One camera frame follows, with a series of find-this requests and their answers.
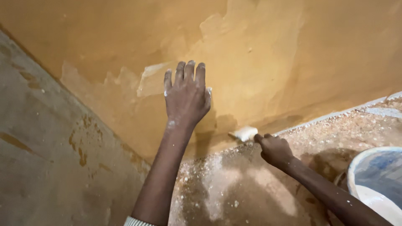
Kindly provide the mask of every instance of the dirty floor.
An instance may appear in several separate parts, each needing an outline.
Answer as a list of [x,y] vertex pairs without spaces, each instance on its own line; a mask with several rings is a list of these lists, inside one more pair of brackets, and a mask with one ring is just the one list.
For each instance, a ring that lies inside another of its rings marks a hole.
[[[402,98],[370,107],[402,111]],[[293,154],[333,181],[359,152],[402,146],[402,119],[359,110],[279,134]],[[260,157],[258,144],[183,163],[170,225],[329,225],[326,208],[296,180]]]

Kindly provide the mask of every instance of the white paint brush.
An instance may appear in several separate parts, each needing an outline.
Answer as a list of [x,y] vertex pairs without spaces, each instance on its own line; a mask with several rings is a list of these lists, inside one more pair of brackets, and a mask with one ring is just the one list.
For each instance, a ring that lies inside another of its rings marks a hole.
[[258,133],[258,129],[251,127],[251,126],[245,126],[241,129],[238,129],[234,132],[229,132],[229,135],[232,135],[236,137],[237,139],[241,140],[242,142],[246,142],[249,140],[254,140],[254,136]]

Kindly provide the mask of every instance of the sleeve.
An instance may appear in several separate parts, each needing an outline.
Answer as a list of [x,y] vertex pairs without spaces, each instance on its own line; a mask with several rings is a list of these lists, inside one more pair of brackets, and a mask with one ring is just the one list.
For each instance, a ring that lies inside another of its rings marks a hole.
[[127,217],[124,226],[155,226],[155,225],[145,223],[132,217]]

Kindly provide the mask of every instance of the orange wall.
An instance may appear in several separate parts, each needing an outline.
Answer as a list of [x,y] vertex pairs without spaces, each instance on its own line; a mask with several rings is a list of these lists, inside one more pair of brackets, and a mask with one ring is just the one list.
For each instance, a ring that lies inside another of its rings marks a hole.
[[400,0],[0,3],[3,29],[149,161],[179,60],[205,62],[213,88],[187,158],[244,125],[276,132],[402,90]]

